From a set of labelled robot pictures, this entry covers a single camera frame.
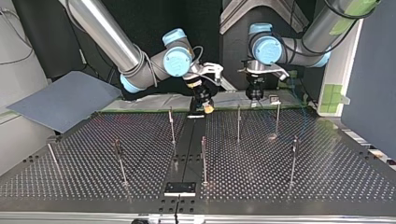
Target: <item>robotic arm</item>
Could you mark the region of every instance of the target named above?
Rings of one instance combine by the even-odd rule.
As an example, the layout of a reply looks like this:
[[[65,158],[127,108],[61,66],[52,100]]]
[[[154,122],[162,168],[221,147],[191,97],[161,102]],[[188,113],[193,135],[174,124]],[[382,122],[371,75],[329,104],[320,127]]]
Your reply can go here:
[[[281,37],[269,23],[251,24],[248,31],[248,49],[243,72],[247,73],[247,97],[260,100],[266,74],[280,80],[289,74],[277,63],[305,67],[322,67],[345,39],[358,19],[370,16],[378,0],[324,0],[325,8],[318,14],[302,39]],[[337,44],[332,44],[343,36]]]
[[[183,77],[194,92],[198,106],[206,113],[214,110],[212,95],[203,85],[202,75],[222,71],[218,64],[193,61],[194,52],[187,36],[175,29],[163,36],[165,50],[151,58],[132,43],[117,25],[101,1],[60,0],[73,18],[102,48],[120,70],[120,81],[125,90],[135,93],[169,77]]]

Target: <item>grey board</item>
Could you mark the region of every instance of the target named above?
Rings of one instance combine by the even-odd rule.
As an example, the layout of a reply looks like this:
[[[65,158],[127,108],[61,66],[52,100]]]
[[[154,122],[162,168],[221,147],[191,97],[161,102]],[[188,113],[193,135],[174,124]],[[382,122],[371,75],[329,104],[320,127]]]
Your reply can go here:
[[[82,72],[73,71],[47,88],[10,105],[8,109],[65,133],[120,95],[119,89]]]
[[[342,122],[396,158],[396,1],[382,1],[364,20]]]

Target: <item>perforated table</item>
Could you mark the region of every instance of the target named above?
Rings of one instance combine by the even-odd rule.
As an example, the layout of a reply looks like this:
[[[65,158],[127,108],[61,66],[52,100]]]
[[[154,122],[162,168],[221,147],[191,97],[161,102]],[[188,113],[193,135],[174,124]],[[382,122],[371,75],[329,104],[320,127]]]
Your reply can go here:
[[[300,109],[243,110],[205,119],[174,113],[103,113],[0,177],[3,212],[179,216],[396,217],[396,173],[330,121]],[[293,136],[301,139],[290,183]],[[207,184],[201,140],[206,138]],[[124,149],[129,186],[113,152]],[[195,197],[164,197],[167,183],[193,182]]]

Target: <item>blue cap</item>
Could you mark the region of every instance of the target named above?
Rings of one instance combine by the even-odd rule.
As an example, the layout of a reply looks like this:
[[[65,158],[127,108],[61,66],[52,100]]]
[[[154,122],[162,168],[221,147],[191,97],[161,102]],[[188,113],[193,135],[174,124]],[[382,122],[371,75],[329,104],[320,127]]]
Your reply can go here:
[[[122,83],[122,86],[124,87],[125,90],[127,90],[130,93],[137,93],[139,91],[143,91],[144,89],[139,89],[136,86],[132,85],[131,82],[126,79],[125,76],[120,75],[120,81]]]
[[[189,72],[191,60],[191,54],[187,49],[174,47],[163,56],[163,67],[172,77],[182,77]]]
[[[254,23],[250,25],[248,33],[250,35],[257,34],[259,32],[271,32],[272,24],[270,23]]]
[[[184,37],[187,37],[186,34],[184,34],[184,31],[180,28],[177,28],[163,36],[163,44],[166,46]]]
[[[323,67],[329,61],[331,55],[331,52],[327,52],[317,63],[315,63],[311,67]]]
[[[282,45],[273,36],[262,36],[253,45],[253,56],[263,64],[276,63],[282,56]]]

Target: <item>thin metal pole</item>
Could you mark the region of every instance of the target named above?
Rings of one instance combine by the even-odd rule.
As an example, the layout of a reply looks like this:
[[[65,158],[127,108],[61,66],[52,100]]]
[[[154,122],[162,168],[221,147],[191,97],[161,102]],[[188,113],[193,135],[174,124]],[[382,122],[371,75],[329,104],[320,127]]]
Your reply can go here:
[[[123,166],[123,162],[122,162],[122,148],[121,148],[121,143],[120,143],[120,139],[116,138],[116,140],[114,141],[114,152],[116,154],[116,157],[120,163],[120,168],[121,168],[121,172],[122,172],[122,178],[123,178],[123,184],[124,186],[128,186],[128,180],[126,178],[126,174],[125,174],[125,168]]]
[[[280,102],[277,105],[277,110],[276,110],[276,128],[275,128],[276,136],[278,135],[278,130],[279,130],[279,115],[280,115]]]
[[[175,140],[175,128],[174,128],[174,121],[172,118],[172,107],[169,110],[169,122],[171,123],[171,130],[172,130],[172,143],[175,144],[176,140]]]
[[[237,136],[237,142],[239,143],[241,141],[241,106],[238,106],[238,136]]]
[[[124,179],[124,185],[128,185],[128,180],[126,179],[126,174],[125,174],[125,170],[124,170],[124,167],[123,167],[123,164],[122,164],[122,159],[120,159],[120,167],[121,167],[121,170],[122,170],[122,176],[123,176],[123,179]]]
[[[290,188],[294,186],[294,170],[295,170],[295,164],[296,164],[296,159],[297,159],[297,154],[300,150],[300,140],[298,139],[298,136],[294,136],[293,142],[292,142],[292,151],[293,151],[293,165],[291,166],[291,175],[290,175]]]
[[[48,143],[47,146],[49,147],[50,155],[52,156],[55,163],[58,165],[58,160],[56,159],[55,153],[53,152],[52,145]]]
[[[204,185],[207,184],[207,176],[206,176],[206,138],[202,137],[202,142],[201,142],[201,158],[204,163]]]

